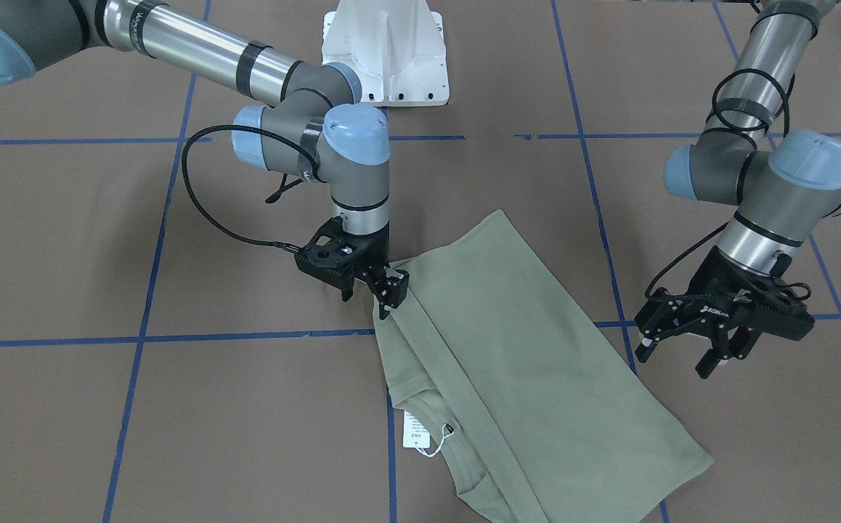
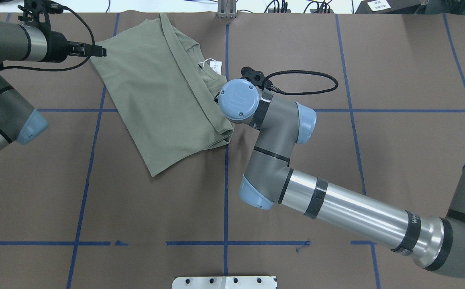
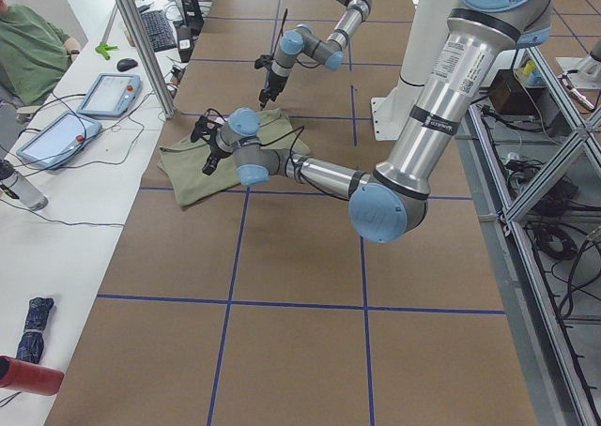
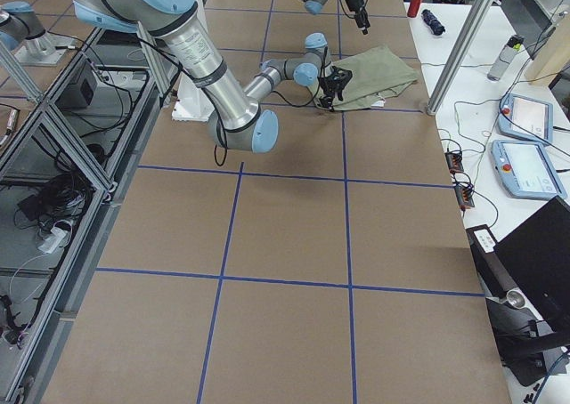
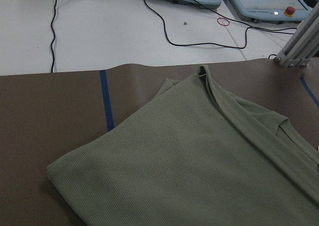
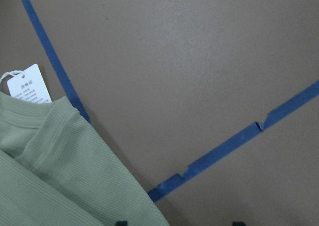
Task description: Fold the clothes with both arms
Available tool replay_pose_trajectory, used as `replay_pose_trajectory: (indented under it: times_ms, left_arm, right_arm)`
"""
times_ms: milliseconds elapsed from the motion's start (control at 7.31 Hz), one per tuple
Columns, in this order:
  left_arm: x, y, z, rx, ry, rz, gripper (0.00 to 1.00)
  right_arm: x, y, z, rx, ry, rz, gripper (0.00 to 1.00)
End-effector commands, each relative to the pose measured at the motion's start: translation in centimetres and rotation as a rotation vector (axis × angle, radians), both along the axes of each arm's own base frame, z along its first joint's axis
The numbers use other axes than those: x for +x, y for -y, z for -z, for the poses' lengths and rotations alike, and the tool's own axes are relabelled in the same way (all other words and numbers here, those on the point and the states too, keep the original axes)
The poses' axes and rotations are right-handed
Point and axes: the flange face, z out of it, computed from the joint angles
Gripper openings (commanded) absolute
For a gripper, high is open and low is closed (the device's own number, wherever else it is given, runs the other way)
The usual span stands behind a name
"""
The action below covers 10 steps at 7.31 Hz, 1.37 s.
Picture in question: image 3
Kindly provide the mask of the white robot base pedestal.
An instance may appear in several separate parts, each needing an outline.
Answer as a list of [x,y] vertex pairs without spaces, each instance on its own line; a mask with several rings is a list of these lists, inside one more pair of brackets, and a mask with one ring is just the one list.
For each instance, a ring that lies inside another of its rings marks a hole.
[[387,97],[371,99],[374,133],[378,141],[398,138],[448,37],[447,18],[457,2],[418,0],[398,84]]

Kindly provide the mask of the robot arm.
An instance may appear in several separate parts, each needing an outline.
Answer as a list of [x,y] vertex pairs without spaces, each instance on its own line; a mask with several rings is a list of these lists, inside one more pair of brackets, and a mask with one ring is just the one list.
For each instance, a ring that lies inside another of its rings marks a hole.
[[309,57],[317,65],[331,71],[338,70],[342,65],[352,35],[372,10],[372,0],[335,1],[345,6],[346,11],[327,38],[319,38],[309,25],[301,23],[287,31],[282,29],[272,53],[262,54],[254,61],[256,69],[267,70],[266,84],[258,96],[261,107],[277,100],[284,91],[300,55]]
[[233,158],[244,186],[282,175],[346,200],[356,232],[375,243],[396,240],[427,212],[432,174],[499,53],[545,42],[551,0],[458,0],[448,36],[422,92],[411,106],[390,156],[371,173],[269,149],[258,137],[260,120],[240,108],[224,121],[201,116],[191,138],[209,147],[205,174]]

